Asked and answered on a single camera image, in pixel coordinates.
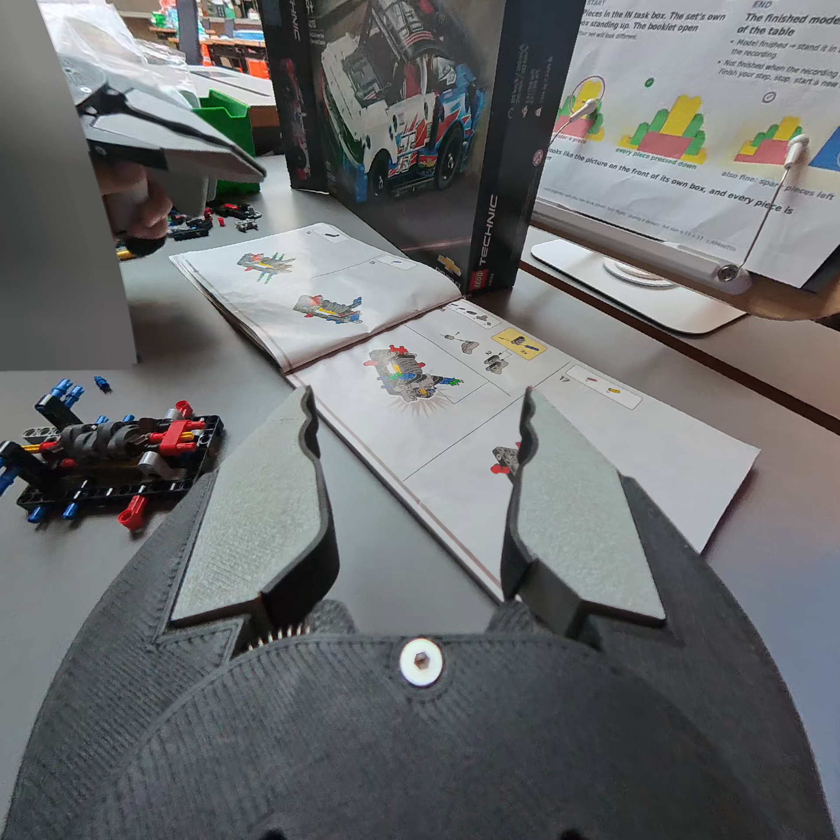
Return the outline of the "pile of lego pieces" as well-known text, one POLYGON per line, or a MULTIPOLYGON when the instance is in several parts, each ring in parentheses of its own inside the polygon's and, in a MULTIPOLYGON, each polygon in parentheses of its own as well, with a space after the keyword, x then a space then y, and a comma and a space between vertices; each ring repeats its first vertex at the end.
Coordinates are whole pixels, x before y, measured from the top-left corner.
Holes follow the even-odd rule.
POLYGON ((206 205, 201 216, 188 217, 176 210, 169 212, 165 237, 158 240, 126 238, 116 244, 118 260, 127 261, 150 256, 169 242, 186 242, 206 238, 215 227, 234 225, 240 233, 258 230, 262 213, 247 203, 220 203, 206 205))

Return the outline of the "open instruction booklet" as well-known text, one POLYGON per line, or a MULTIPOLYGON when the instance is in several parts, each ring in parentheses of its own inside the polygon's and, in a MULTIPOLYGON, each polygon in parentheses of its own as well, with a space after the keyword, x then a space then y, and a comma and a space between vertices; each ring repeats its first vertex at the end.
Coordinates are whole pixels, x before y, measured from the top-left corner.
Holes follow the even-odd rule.
POLYGON ((329 224, 170 260, 496 597, 527 387, 699 552, 759 453, 329 224))

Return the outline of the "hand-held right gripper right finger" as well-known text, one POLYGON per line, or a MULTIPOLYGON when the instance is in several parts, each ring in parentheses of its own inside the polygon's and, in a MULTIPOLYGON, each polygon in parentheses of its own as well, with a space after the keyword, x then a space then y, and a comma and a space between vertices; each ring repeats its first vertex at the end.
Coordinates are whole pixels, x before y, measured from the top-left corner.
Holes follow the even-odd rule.
POLYGON ((528 388, 500 582, 551 631, 575 638, 590 616, 662 627, 666 613, 623 479, 541 393, 528 388))

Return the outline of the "green plastic bin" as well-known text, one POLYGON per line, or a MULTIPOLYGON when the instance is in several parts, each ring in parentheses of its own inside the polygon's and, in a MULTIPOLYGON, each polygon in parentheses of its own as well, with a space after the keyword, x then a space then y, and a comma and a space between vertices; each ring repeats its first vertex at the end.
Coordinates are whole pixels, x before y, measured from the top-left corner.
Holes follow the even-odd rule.
MULTIPOLYGON (((197 116, 237 144, 244 152, 256 157, 248 105, 213 88, 206 96, 199 97, 198 101, 199 107, 194 109, 197 116)), ((217 181, 216 200, 258 193, 259 189, 259 182, 220 180, 217 181)))

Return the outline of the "silver computer monitor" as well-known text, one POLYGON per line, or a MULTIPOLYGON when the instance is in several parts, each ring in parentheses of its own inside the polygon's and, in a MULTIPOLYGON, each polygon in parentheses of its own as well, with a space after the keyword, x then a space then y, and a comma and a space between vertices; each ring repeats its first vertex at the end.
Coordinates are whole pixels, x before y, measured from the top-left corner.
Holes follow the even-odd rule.
POLYGON ((762 319, 818 320, 839 313, 838 250, 815 273, 815 287, 794 288, 683 245, 660 241, 538 200, 532 226, 575 245, 663 277, 762 319))

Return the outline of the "white printed paper sheet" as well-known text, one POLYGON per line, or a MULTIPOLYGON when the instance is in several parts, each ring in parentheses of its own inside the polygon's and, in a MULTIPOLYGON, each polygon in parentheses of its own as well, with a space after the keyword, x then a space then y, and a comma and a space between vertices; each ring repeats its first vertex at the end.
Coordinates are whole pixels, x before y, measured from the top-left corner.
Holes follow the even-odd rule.
POLYGON ((587 2, 538 199, 815 288, 838 247, 839 2, 587 2))

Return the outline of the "shiny plastic bag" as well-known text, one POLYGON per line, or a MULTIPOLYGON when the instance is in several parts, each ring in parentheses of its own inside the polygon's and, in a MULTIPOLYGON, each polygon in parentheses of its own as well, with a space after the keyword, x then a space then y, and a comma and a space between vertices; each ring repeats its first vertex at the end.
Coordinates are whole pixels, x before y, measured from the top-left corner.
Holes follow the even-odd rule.
POLYGON ((59 56, 85 61, 177 106, 199 106, 184 55, 160 41, 135 38, 110 3, 38 1, 38 8, 59 56))

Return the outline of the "background storage shelves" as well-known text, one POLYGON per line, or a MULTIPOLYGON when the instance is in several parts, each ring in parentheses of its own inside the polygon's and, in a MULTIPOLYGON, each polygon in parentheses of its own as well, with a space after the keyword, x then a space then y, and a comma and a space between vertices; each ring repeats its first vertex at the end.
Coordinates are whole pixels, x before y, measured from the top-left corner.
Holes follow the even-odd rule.
POLYGON ((269 80, 259 2, 196 1, 195 5, 202 65, 269 80))

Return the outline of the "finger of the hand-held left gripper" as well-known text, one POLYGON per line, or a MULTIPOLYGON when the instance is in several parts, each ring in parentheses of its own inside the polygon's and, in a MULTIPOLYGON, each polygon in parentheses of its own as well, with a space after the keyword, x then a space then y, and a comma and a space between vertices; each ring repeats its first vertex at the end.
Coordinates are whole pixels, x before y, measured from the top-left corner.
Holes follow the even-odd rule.
MULTIPOLYGON (((194 111, 143 91, 129 80, 110 77, 85 61, 67 57, 62 57, 62 69, 87 144, 88 128, 96 128, 172 146, 175 146, 172 138, 179 134, 244 152, 194 111)), ((88 152, 95 161, 111 161, 94 159, 88 152)))
POLYGON ((88 128, 87 145, 94 159, 143 165, 161 172, 197 175, 238 183, 260 183, 266 169, 229 145, 218 145, 175 134, 175 146, 139 140, 104 129, 88 128))

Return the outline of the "black car printed box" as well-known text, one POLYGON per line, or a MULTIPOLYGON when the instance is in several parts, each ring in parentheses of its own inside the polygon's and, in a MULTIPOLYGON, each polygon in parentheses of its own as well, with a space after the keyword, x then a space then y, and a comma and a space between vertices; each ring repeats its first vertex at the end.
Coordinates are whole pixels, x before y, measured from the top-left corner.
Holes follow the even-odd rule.
POLYGON ((585 3, 257 4, 291 186, 466 295, 513 287, 585 3))

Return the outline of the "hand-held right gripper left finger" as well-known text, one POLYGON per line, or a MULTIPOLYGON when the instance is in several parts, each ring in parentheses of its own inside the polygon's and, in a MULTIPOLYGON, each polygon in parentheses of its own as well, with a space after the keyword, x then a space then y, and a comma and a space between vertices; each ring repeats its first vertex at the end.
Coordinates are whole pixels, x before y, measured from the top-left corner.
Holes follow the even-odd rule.
POLYGON ((289 394, 218 468, 175 598, 177 627, 244 616, 287 630, 340 571, 309 386, 289 394))

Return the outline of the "person's left hand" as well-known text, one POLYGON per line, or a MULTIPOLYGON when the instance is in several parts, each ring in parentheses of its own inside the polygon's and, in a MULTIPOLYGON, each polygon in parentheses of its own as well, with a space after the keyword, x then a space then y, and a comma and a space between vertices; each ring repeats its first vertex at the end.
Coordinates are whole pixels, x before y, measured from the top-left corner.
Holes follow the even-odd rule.
POLYGON ((140 164, 94 161, 100 195, 114 239, 157 241, 168 231, 172 202, 140 164))

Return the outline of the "lego engine frame assembly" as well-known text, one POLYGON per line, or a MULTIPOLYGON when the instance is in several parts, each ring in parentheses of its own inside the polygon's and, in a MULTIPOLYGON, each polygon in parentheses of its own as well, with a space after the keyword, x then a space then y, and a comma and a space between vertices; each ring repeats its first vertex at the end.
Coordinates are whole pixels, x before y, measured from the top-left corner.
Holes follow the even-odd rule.
POLYGON ((180 401, 162 417, 83 422, 73 407, 84 391, 60 380, 34 406, 41 424, 24 431, 22 443, 2 441, 1 493, 23 482, 16 503, 29 523, 117 511, 119 524, 136 532, 151 511, 179 502, 215 467, 225 436, 220 416, 180 401))

